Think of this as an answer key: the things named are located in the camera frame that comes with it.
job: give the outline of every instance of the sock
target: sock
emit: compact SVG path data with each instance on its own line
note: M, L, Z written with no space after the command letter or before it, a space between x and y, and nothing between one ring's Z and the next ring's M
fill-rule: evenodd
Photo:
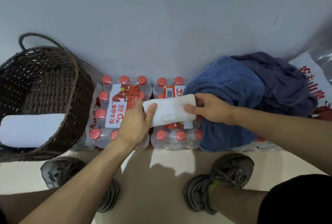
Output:
M212 192L213 192L213 189L217 186L217 185L220 185L220 184L225 184L225 182L223 182L222 180L214 180L212 182L211 185L209 185L209 187L207 188L207 194L209 196L209 206L211 207L211 197L212 197Z

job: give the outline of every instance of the beige floor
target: beige floor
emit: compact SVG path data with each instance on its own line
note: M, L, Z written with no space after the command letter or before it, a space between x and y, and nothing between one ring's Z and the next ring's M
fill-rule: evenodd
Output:
M97 152L70 153L85 161ZM247 188L269 190L301 174L322 173L288 152L249 152L255 169ZM96 224L106 223L231 223L221 214L192 213L183 199L185 182L194 174L209 173L223 153L200 151L136 151L116 174L120 195L109 213L96 214ZM39 168L43 162L2 163L0 193L10 194L47 189Z

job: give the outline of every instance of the hand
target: hand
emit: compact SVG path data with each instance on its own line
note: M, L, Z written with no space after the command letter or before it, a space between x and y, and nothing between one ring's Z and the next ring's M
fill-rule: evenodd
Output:
M236 107L229 105L213 94L194 94L197 107L185 105L184 110L195 115L202 115L216 123L234 125L233 114Z
M126 111L121 122L118 138L137 146L149 131L156 109L157 104L151 104L145 115L143 101L137 100L135 107Z

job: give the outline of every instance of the brown woven basket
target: brown woven basket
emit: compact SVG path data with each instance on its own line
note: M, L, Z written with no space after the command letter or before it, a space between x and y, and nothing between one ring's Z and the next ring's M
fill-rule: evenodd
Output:
M58 47L25 49L23 39L28 36L44 38ZM76 56L51 38L25 33L19 37L19 45L22 51L0 66L0 123L6 115L65 113L65 117L39 148L19 149L20 153L0 148L0 162L52 159L70 149L84 133L94 85L78 66Z

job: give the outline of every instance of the gray wall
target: gray wall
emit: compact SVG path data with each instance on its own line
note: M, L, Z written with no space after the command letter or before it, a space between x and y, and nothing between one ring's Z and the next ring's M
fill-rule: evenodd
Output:
M191 78L219 55L293 56L331 18L332 0L0 0L0 62L39 32L113 76Z

